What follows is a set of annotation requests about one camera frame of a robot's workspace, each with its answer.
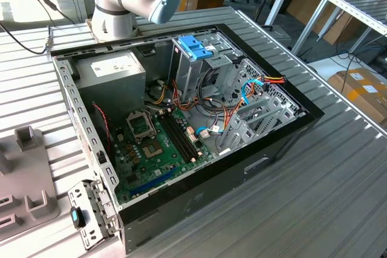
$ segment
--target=blue latch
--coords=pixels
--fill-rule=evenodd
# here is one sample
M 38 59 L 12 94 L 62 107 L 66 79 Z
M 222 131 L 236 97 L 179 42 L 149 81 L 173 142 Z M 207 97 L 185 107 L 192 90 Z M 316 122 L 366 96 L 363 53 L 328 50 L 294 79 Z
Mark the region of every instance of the blue latch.
M 203 44 L 194 36 L 179 37 L 179 42 L 194 60 L 201 60 L 213 56 L 212 52 L 207 51 Z

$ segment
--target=motherboard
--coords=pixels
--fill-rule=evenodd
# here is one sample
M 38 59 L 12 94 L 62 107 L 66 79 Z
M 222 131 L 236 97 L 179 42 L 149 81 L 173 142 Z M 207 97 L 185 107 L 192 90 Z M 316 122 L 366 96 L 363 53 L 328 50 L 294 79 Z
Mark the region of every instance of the motherboard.
M 179 109 L 151 115 L 133 112 L 127 124 L 114 132 L 115 171 L 120 183 L 115 193 L 120 204 L 136 198 L 213 158 L 190 131 Z

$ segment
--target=aluminum work table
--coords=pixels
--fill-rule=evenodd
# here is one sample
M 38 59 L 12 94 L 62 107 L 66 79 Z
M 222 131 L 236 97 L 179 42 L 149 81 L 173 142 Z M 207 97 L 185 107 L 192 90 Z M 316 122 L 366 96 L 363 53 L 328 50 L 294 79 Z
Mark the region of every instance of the aluminum work table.
M 387 139 L 289 51 L 232 8 L 177 13 L 143 34 L 225 23 L 325 112 L 285 158 L 132 253 L 133 257 L 379 257 L 387 247 Z M 40 48 L 45 28 L 19 31 Z M 93 43 L 86 25 L 54 28 L 54 47 Z M 86 253 L 67 190 L 92 178 L 49 56 L 0 34 L 0 136 L 31 124 L 44 133 L 60 215 L 0 242 L 0 257 L 123 257 L 117 237 Z

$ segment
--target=metal bracket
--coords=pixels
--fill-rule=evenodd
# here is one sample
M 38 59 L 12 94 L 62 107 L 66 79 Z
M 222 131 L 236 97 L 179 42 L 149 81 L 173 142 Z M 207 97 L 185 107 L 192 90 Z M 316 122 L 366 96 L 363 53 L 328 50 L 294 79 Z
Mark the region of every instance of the metal bracket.
M 80 228 L 80 237 L 86 250 L 112 236 L 119 230 L 113 203 L 100 181 L 81 181 L 68 191 L 70 203 L 82 215 L 85 225 Z M 72 213 L 73 222 L 78 217 Z

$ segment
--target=red wire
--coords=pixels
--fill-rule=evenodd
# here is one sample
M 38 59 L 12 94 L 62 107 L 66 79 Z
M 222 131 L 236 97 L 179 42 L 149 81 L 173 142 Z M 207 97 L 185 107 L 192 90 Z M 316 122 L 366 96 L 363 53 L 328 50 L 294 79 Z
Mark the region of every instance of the red wire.
M 93 104 L 93 106 L 95 108 L 98 109 L 98 111 L 101 113 L 102 115 L 102 118 L 103 118 L 103 121 L 105 122 L 105 126 L 106 126 L 106 137 L 108 137 L 108 152 L 110 153 L 110 136 L 109 136 L 109 126 L 108 126 L 108 121 L 106 119 L 106 115 L 105 113 L 103 113 L 102 109 L 99 108 L 96 104 Z

